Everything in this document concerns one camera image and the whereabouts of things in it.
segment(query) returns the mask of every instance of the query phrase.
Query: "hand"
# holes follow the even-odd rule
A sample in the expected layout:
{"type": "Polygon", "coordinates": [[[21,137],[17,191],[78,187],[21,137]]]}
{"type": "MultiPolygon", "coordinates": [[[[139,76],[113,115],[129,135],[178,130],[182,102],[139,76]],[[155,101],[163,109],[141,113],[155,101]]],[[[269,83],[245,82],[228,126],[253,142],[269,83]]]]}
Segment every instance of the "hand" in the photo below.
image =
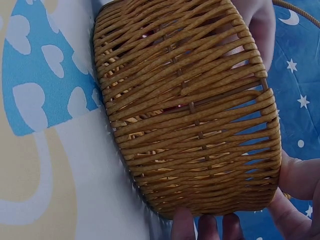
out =
{"type": "MultiPolygon", "coordinates": [[[[252,37],[260,51],[265,69],[269,71],[274,56],[276,16],[272,0],[231,0],[245,24],[249,27],[252,37]]],[[[217,33],[228,30],[229,26],[221,27],[217,33]]],[[[237,40],[237,36],[231,36],[222,41],[221,44],[237,40]]],[[[243,51],[242,47],[230,51],[227,55],[243,51]]]]}
{"type": "MultiPolygon", "coordinates": [[[[299,212],[278,189],[268,207],[278,230],[286,240],[320,239],[320,159],[301,161],[282,152],[279,187],[294,198],[313,200],[313,221],[299,212]]],[[[243,240],[239,218],[223,217],[223,240],[243,240]]],[[[186,208],[177,209],[173,217],[172,240],[195,240],[194,220],[186,208]]],[[[213,216],[200,217],[198,240],[219,240],[217,221],[213,216]]]]}

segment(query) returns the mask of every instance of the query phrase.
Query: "woven basket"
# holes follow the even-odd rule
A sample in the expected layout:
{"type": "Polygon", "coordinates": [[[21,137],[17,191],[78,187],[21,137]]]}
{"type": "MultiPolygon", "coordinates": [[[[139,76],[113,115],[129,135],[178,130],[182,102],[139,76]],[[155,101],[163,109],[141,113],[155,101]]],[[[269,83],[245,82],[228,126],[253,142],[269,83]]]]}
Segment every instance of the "woven basket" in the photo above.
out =
{"type": "Polygon", "coordinates": [[[224,215],[270,203],[277,107],[230,0],[116,0],[101,9],[93,41],[115,141],[155,211],[171,219],[178,206],[224,215]]]}

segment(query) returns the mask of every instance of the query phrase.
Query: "basket handle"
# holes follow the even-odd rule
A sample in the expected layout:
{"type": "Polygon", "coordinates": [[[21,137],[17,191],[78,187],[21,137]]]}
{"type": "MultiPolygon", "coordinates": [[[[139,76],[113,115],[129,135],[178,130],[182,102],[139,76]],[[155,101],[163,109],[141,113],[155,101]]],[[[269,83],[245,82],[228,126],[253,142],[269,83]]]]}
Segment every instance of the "basket handle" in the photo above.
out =
{"type": "Polygon", "coordinates": [[[274,5],[292,10],[292,11],[296,12],[297,14],[300,14],[301,16],[305,17],[310,22],[312,22],[314,25],[316,25],[318,28],[320,28],[320,21],[318,21],[316,18],[314,18],[313,16],[311,16],[309,13],[302,10],[301,8],[299,8],[295,5],[292,5],[291,3],[288,3],[284,0],[272,0],[272,1],[273,1],[274,5]]]}

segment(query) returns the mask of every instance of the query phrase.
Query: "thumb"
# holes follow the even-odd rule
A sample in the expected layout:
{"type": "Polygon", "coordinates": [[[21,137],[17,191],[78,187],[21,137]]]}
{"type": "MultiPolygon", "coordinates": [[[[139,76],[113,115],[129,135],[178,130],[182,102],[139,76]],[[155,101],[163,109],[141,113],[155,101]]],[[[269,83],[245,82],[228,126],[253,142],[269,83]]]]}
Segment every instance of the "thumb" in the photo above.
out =
{"type": "Polygon", "coordinates": [[[275,226],[285,239],[304,239],[311,228],[311,219],[299,212],[278,188],[268,207],[275,226]]]}

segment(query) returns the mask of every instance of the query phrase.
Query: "star print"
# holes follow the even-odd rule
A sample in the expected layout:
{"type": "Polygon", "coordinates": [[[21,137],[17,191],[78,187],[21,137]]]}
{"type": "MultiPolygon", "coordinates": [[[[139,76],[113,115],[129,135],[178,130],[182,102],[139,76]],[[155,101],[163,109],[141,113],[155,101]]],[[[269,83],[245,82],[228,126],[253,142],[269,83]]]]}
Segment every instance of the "star print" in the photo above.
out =
{"type": "Polygon", "coordinates": [[[307,211],[305,211],[306,216],[311,218],[311,214],[313,213],[313,207],[309,205],[309,208],[307,211]]]}
{"type": "Polygon", "coordinates": [[[300,99],[297,100],[300,103],[300,108],[302,109],[303,107],[305,107],[305,109],[307,108],[307,104],[309,104],[310,102],[307,100],[307,95],[306,96],[302,96],[300,94],[300,99]]]}
{"type": "Polygon", "coordinates": [[[286,69],[290,69],[290,70],[291,70],[291,73],[294,73],[294,71],[297,71],[297,72],[298,72],[298,70],[297,70],[297,68],[296,68],[297,63],[295,63],[295,62],[292,60],[292,58],[291,58],[290,61],[286,61],[286,62],[288,63],[288,67],[287,67],[286,69]]]}
{"type": "Polygon", "coordinates": [[[278,116],[278,119],[280,120],[281,118],[280,118],[280,116],[279,116],[279,112],[280,112],[280,110],[277,110],[277,111],[276,111],[276,114],[277,114],[277,116],[278,116]]]}

